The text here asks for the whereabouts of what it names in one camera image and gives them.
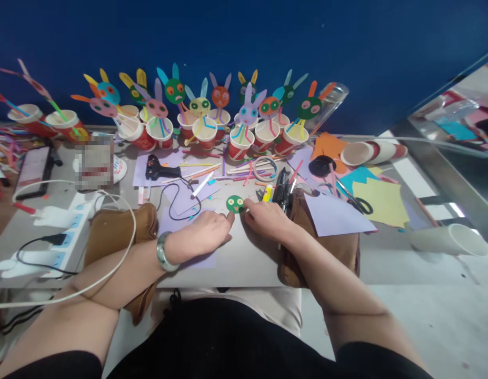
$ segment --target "brown bag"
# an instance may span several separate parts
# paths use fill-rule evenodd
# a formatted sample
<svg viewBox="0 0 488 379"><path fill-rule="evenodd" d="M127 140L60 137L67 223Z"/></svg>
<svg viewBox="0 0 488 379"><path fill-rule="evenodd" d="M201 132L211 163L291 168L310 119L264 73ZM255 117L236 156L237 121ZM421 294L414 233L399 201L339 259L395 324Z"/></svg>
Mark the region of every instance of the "brown bag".
<svg viewBox="0 0 488 379"><path fill-rule="evenodd" d="M157 238L157 212L151 203L133 211L137 219L137 232L133 244ZM84 267L109 254L125 249L133 232L133 219L129 211L100 210L91 221L89 238L84 256ZM138 325L153 298L159 280L134 298L125 309L133 317L133 325Z"/></svg>
<svg viewBox="0 0 488 379"><path fill-rule="evenodd" d="M317 237L314 222L308 210L305 195L294 193L290 219L304 228L316 241L332 253L335 258L360 276L360 234L342 234L329 237ZM279 267L279 279L284 284L295 288L308 288L307 282L298 266L298 262L289 250L282 247L283 259Z"/></svg>

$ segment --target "scissors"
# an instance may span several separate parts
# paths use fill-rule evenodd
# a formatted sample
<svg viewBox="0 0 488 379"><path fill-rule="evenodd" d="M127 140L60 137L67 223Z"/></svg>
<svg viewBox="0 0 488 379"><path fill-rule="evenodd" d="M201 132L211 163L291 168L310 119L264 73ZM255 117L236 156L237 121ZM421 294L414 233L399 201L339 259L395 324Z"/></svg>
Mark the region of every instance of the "scissors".
<svg viewBox="0 0 488 379"><path fill-rule="evenodd" d="M337 180L338 185L340 188L345 192L348 200L347 203L351 204L357 211L359 211L362 214L372 214L374 213L374 208L366 201L363 200L360 197L354 197L349 190L342 184L340 180L338 180L337 177L335 177Z"/></svg>

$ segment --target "blue wall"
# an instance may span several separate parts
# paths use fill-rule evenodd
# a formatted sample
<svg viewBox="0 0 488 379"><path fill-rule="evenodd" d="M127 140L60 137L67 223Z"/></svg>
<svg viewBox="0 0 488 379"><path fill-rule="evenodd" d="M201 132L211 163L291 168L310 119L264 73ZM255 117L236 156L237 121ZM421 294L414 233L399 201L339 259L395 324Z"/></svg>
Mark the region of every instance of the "blue wall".
<svg viewBox="0 0 488 379"><path fill-rule="evenodd" d="M0 1L0 67L20 71L22 58L88 124L112 122L69 97L90 96L83 73L99 79L104 68L130 104L119 72L133 78L141 67L152 87L156 67L170 74L175 61L195 94L209 71L220 82L232 72L230 113L240 106L238 71L249 78L257 68L259 91L282 85L290 68L292 83L309 72L285 110L291 117L313 79L344 83L350 94L325 126L378 133L487 54L488 0ZM0 72L0 92L52 111L15 76ZM0 104L0 119L6 112Z"/></svg>

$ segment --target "glue stick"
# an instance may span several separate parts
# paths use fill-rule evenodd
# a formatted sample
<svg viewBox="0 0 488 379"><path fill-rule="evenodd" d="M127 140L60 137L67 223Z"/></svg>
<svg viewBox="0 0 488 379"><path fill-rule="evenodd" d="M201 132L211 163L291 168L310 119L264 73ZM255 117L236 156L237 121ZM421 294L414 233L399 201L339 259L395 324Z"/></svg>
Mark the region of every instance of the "glue stick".
<svg viewBox="0 0 488 379"><path fill-rule="evenodd" d="M269 202L272 199L272 190L274 186L272 184L267 184L265 188L265 193L263 194L262 201Z"/></svg>

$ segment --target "hand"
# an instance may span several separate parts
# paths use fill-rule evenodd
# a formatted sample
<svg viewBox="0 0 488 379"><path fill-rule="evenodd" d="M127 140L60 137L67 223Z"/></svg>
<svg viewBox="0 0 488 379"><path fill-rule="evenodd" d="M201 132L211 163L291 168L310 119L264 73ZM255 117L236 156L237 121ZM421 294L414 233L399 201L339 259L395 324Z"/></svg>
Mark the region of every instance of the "hand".
<svg viewBox="0 0 488 379"><path fill-rule="evenodd" d="M235 214L200 213L192 224L167 236L165 255L171 264L180 264L199 255L211 253L232 239L229 234Z"/></svg>
<svg viewBox="0 0 488 379"><path fill-rule="evenodd" d="M245 214L246 223L255 232L271 240L283 243L296 231L297 225L275 203L255 203L247 198L244 207L249 210Z"/></svg>

